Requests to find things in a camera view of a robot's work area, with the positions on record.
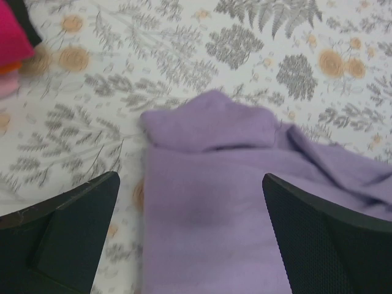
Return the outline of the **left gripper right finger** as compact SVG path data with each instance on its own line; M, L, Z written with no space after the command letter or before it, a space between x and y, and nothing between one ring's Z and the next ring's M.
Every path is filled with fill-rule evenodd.
M266 174L262 182L292 293L391 293L391 222Z

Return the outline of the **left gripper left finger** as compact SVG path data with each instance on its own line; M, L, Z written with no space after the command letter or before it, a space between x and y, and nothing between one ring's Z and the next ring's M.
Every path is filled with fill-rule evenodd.
M1 293L90 293L118 191L109 171L1 216Z

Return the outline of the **purple t shirt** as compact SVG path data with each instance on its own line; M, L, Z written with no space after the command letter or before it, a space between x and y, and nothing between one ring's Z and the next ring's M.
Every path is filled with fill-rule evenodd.
M310 141L268 109L218 91L141 115L143 293L290 293L265 204L272 173L306 192L391 219L391 166Z

